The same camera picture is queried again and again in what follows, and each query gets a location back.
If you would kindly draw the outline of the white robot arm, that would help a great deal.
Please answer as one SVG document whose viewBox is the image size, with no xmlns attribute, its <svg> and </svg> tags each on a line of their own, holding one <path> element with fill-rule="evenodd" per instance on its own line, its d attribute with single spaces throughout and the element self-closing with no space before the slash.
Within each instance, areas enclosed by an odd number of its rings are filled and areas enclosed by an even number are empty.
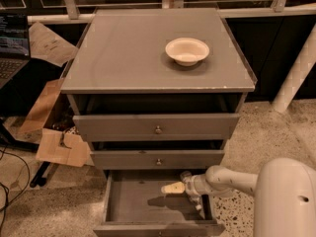
<svg viewBox="0 0 316 237">
<path fill-rule="evenodd" d="M 293 159 L 273 159 L 257 175 L 214 165 L 161 188 L 165 195 L 187 194 L 197 209 L 202 196 L 234 190 L 254 198 L 254 237 L 316 237 L 316 171 Z"/>
</svg>

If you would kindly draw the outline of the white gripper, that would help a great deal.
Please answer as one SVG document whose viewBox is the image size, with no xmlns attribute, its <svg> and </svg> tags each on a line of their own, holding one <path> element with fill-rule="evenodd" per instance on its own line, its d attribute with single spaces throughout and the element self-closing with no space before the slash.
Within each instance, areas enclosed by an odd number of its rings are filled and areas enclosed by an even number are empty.
<svg viewBox="0 0 316 237">
<path fill-rule="evenodd" d="M 205 174 L 193 175 L 189 171 L 185 171 L 180 175 L 181 182 L 163 186 L 161 192 L 165 195 L 182 194 L 186 192 L 188 196 L 206 195 L 207 182 Z"/>
</svg>

